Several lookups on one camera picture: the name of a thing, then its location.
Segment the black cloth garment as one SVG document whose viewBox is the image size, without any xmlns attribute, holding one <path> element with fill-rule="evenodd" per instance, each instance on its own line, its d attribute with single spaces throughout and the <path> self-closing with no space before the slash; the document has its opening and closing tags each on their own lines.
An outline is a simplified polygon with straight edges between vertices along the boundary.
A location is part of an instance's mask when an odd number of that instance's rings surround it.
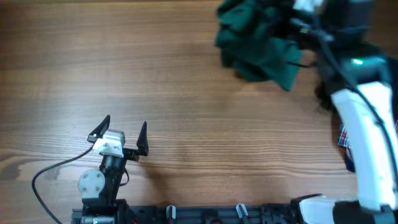
<svg viewBox="0 0 398 224">
<path fill-rule="evenodd" d="M 397 59 L 384 54 L 379 48 L 363 44 L 356 49 L 333 50 L 338 65 L 344 71 L 345 77 L 355 85 L 381 82 L 392 88 L 392 110 L 397 116 Z M 315 90 L 317 98 L 324 108 L 333 109 L 330 95 L 342 88 L 346 83 L 336 70 L 329 64 L 322 53 L 317 55 L 317 70 L 321 83 Z"/>
</svg>

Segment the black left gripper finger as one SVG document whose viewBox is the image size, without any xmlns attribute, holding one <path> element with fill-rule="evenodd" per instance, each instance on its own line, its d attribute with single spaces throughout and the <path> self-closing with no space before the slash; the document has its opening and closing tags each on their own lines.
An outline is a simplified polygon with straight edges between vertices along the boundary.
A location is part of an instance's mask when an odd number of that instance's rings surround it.
<svg viewBox="0 0 398 224">
<path fill-rule="evenodd" d="M 108 114 L 102 122 L 89 133 L 87 141 L 95 143 L 97 139 L 102 138 L 105 132 L 108 130 L 111 121 L 111 116 Z"/>
<path fill-rule="evenodd" d="M 136 142 L 137 150 L 140 156 L 148 156 L 149 144 L 147 140 L 147 122 L 145 121 L 142 125 L 139 137 Z"/>
</svg>

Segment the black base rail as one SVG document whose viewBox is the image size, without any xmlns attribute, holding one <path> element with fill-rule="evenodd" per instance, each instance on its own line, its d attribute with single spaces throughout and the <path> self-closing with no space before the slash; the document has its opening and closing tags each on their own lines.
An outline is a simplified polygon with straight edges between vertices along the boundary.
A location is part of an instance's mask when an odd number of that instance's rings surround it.
<svg viewBox="0 0 398 224">
<path fill-rule="evenodd" d="M 297 223 L 287 204 L 244 205 L 228 207 L 131 206 L 122 212 L 93 213 L 72 210 L 72 223 L 147 223 L 196 224 L 215 218 L 222 223 Z"/>
</svg>

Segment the red plaid cloth garment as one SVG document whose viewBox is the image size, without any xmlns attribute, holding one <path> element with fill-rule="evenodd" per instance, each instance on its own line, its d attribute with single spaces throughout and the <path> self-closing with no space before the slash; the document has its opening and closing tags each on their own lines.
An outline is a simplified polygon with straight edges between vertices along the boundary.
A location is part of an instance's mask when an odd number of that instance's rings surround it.
<svg viewBox="0 0 398 224">
<path fill-rule="evenodd" d="M 350 145 L 349 140 L 348 140 L 347 130 L 346 130 L 346 128 L 345 128 L 343 123 L 340 124 L 340 130 L 339 130 L 337 145 L 340 146 L 340 147 L 348 148 L 348 149 L 351 148 L 351 145 Z"/>
</svg>

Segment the green cloth garment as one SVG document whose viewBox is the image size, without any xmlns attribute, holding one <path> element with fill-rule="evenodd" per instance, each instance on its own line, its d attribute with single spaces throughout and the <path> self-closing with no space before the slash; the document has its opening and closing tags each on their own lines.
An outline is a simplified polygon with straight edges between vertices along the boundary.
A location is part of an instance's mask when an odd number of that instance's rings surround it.
<svg viewBox="0 0 398 224">
<path fill-rule="evenodd" d="M 226 0 L 216 11 L 215 45 L 221 63 L 244 80 L 272 80 L 290 91 L 302 56 L 296 42 L 272 36 L 282 15 L 279 1 Z"/>
</svg>

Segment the navy blue cloth garment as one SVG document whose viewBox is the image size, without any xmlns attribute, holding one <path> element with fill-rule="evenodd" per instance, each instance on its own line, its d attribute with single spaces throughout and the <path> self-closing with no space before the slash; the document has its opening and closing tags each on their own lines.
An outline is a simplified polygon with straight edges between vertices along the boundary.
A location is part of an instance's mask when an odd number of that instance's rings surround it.
<svg viewBox="0 0 398 224">
<path fill-rule="evenodd" d="M 345 160 L 346 169 L 347 169 L 348 171 L 352 172 L 352 173 L 355 173 L 356 170 L 355 170 L 353 158 L 352 158 L 352 156 L 351 156 L 351 150 L 350 150 L 349 147 L 347 147 L 347 148 L 345 149 L 345 158 L 344 158 L 344 160 Z"/>
</svg>

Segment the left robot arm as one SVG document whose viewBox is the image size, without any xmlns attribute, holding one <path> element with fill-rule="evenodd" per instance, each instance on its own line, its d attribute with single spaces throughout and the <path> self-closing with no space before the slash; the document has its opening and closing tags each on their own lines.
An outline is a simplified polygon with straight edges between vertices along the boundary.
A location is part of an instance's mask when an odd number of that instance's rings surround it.
<svg viewBox="0 0 398 224">
<path fill-rule="evenodd" d="M 111 129 L 111 117 L 105 119 L 88 135 L 92 150 L 103 156 L 98 169 L 84 172 L 78 180 L 83 208 L 74 210 L 72 223 L 139 223 L 125 199 L 118 199 L 118 190 L 124 186 L 123 175 L 127 174 L 127 161 L 137 162 L 149 154 L 147 123 L 144 122 L 135 148 L 125 147 L 122 131 Z"/>
</svg>

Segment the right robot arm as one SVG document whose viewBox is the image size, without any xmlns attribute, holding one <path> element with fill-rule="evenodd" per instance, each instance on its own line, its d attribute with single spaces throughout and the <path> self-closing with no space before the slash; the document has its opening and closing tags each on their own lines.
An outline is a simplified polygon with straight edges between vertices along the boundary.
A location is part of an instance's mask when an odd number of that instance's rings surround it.
<svg viewBox="0 0 398 224">
<path fill-rule="evenodd" d="M 372 1 L 277 1 L 276 34 L 317 55 L 348 136 L 356 199 L 297 200 L 300 223 L 396 223 L 397 135 L 386 56 L 364 40 Z"/>
</svg>

